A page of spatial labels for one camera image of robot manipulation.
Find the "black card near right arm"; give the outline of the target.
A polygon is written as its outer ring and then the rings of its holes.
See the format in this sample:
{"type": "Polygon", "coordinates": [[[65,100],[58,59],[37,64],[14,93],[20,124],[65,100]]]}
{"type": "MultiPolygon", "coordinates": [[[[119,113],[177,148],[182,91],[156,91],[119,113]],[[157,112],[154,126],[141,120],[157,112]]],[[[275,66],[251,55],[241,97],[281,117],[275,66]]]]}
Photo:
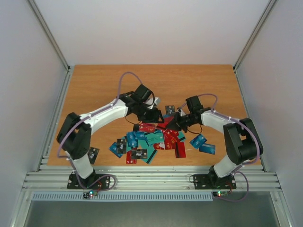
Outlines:
{"type": "Polygon", "coordinates": [[[175,106],[174,105],[166,105],[165,106],[166,115],[173,115],[175,113],[175,106]]]}

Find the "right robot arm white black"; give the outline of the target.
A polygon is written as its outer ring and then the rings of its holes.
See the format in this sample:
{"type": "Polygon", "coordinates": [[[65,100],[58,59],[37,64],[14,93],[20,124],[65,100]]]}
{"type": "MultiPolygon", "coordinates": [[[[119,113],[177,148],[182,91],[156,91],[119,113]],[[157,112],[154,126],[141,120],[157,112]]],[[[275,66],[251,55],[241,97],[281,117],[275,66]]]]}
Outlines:
{"type": "Polygon", "coordinates": [[[221,132],[224,135],[226,156],[211,166],[209,173],[196,180],[196,185],[210,189],[221,189],[232,183],[232,175],[244,165],[257,162],[263,154],[253,121],[250,118],[234,119],[221,114],[214,107],[203,107],[198,96],[186,99],[189,113],[184,114],[179,107],[168,129],[184,132],[192,125],[199,124],[221,132]]]}

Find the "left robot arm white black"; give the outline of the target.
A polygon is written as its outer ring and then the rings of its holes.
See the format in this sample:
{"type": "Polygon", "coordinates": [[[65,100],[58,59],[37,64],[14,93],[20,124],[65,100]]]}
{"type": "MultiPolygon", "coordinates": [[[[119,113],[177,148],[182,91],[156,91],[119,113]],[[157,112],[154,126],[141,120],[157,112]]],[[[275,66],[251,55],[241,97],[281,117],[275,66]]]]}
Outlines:
{"type": "Polygon", "coordinates": [[[64,150],[66,158],[72,163],[78,174],[78,182],[84,188],[95,184],[95,171],[89,161],[88,151],[91,136],[109,123],[135,114],[140,122],[163,122],[161,110],[157,108],[160,98],[145,85],[141,84],[135,91],[119,93],[109,104],[89,113],[68,114],[57,135],[58,150],[64,150]]]}

